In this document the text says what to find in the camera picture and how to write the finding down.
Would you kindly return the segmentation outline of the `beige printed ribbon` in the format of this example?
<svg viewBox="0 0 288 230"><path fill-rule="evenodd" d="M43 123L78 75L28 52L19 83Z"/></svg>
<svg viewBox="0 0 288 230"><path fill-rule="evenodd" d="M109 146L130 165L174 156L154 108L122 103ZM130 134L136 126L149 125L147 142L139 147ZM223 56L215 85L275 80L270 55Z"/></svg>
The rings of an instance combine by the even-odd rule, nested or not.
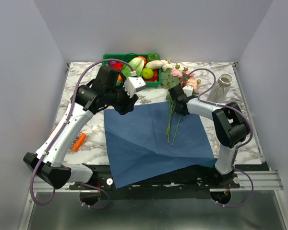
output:
<svg viewBox="0 0 288 230"><path fill-rule="evenodd" d="M216 128L215 127L213 127L213 133L214 133L213 153L214 153L214 155L218 156L219 155L219 150L220 150L220 141L217 138Z"/></svg>

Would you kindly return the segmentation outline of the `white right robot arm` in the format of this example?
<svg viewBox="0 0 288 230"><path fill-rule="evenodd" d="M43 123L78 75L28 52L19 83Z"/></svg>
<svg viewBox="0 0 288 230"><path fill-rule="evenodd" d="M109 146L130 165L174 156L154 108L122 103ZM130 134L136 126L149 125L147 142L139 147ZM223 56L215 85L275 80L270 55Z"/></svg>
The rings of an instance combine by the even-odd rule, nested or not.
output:
<svg viewBox="0 0 288 230"><path fill-rule="evenodd" d="M220 142L218 158L213 166L211 182L221 188L228 183L234 172L234 160L239 144L251 133L250 124L235 102L217 104L188 96L186 89L177 85L169 89L174 112L186 115L199 115L214 123L216 137Z"/></svg>

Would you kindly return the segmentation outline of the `peach artificial rose stem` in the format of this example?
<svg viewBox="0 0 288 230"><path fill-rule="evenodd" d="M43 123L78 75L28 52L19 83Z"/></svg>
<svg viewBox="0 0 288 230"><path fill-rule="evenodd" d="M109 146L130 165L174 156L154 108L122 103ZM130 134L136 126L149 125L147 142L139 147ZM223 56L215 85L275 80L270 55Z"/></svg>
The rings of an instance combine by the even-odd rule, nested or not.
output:
<svg viewBox="0 0 288 230"><path fill-rule="evenodd" d="M181 83L181 87L183 88L187 84L188 85L192 85L194 87L193 94L195 94L195 92L197 90L197 85L198 85L197 81L194 80L194 79L188 79L188 80L186 80L186 81ZM178 131L178 128L179 128L180 121L181 121L181 115L179 116L178 123L177 123L176 129L175 129L175 134L174 134L174 138L173 138L173 141L172 141L172 145L174 144L174 141L175 141L175 138L176 138L176 135L177 135L177 131Z"/></svg>

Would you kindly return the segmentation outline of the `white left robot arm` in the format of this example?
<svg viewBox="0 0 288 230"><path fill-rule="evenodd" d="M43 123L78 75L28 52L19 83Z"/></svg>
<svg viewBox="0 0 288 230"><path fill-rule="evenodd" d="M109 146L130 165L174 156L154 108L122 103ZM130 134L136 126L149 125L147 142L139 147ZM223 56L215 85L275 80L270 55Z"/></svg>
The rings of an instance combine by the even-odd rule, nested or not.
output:
<svg viewBox="0 0 288 230"><path fill-rule="evenodd" d="M51 132L45 143L34 153L26 153L23 161L34 175L55 189L68 182L80 182L86 189L96 186L97 178L92 167L63 164L63 160L82 128L106 106L124 115L133 111L138 100L137 92L146 88L141 77L126 78L121 85L117 79L123 74L110 66L100 67L97 76L86 85L76 88L65 115Z"/></svg>

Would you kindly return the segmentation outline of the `pink artificial flower bouquet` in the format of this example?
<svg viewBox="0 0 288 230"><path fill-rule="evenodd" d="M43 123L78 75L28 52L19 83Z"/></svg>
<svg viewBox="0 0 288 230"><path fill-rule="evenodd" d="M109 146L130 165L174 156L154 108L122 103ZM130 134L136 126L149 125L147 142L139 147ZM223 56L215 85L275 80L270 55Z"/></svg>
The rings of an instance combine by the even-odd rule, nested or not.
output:
<svg viewBox="0 0 288 230"><path fill-rule="evenodd" d="M194 75L191 74L189 69L187 67L183 67L181 69L179 64L175 65L175 69L170 70L167 69L166 72L162 72L162 81L161 81L161 86L165 89L170 89L173 88L174 86L180 85L181 83L188 80L188 79L194 79ZM168 143L170 142L170 133L171 133L171 123L172 123L172 118L174 115L174 106L172 102L170 101L170 95L169 93L166 95L166 100L169 101L169 123L168 127L166 130L166 136L168 138Z"/></svg>

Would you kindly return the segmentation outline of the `blue wrapping paper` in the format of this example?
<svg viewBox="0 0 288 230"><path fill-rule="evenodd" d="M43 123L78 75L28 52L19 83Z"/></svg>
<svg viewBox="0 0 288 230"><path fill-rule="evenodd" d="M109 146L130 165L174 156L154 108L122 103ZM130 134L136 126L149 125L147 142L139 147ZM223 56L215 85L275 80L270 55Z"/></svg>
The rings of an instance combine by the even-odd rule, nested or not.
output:
<svg viewBox="0 0 288 230"><path fill-rule="evenodd" d="M191 165L216 162L198 115L169 116L169 103L135 106L126 115L104 111L110 170L117 188Z"/></svg>

